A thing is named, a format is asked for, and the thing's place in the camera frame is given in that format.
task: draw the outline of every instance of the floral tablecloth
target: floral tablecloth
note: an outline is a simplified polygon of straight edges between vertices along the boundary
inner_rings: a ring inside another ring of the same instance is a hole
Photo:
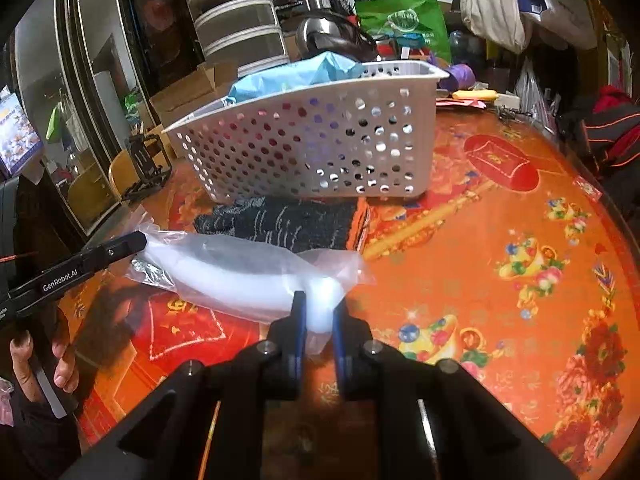
[[[370,203],[363,256],[376,284],[348,296],[408,358],[461,362],[584,479],[599,478],[640,415],[638,271],[601,202],[530,128],[438,112],[430,190]],[[188,165],[146,204],[187,230],[212,207]],[[181,361],[229,359],[266,330],[109,272],[63,309],[91,442]],[[329,346],[308,361],[300,402],[270,406],[263,476],[373,478],[375,446],[371,406],[338,398]]]

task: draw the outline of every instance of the finger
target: finger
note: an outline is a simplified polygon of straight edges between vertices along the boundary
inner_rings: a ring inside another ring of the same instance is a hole
[[[56,371],[53,375],[53,382],[59,388],[64,388],[71,379],[76,368],[76,353],[72,346],[66,347],[65,353],[62,355]]]
[[[69,323],[60,309],[58,309],[58,322],[56,323],[56,333],[51,341],[51,351],[58,359],[62,359],[66,348],[69,346]]]
[[[79,382],[80,382],[80,374],[78,373],[78,369],[74,368],[74,372],[72,373],[68,383],[65,385],[64,390],[68,394],[72,394],[78,387]]]
[[[38,386],[31,367],[29,358],[33,353],[33,339],[31,334],[25,331],[9,343],[9,351],[14,365],[15,379],[18,381],[24,396],[31,402],[44,402],[44,396]]]

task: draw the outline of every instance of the green shopping bag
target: green shopping bag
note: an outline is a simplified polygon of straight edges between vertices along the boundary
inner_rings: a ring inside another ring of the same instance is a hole
[[[418,34],[433,53],[451,62],[449,36],[437,0],[357,0],[360,25],[369,34]]]

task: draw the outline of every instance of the red cloth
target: red cloth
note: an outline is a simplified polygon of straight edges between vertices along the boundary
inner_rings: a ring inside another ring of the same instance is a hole
[[[626,95],[622,90],[617,89],[615,86],[603,86],[600,89],[600,97],[593,107],[593,113],[597,114],[598,112],[603,112],[608,108],[632,102],[631,97]]]

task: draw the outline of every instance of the light blue plastic bag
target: light blue plastic bag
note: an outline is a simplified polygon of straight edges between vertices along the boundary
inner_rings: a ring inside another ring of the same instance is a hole
[[[231,87],[227,100],[241,103],[321,83],[355,79],[363,71],[362,63],[333,52],[323,52],[311,59],[249,74]]]

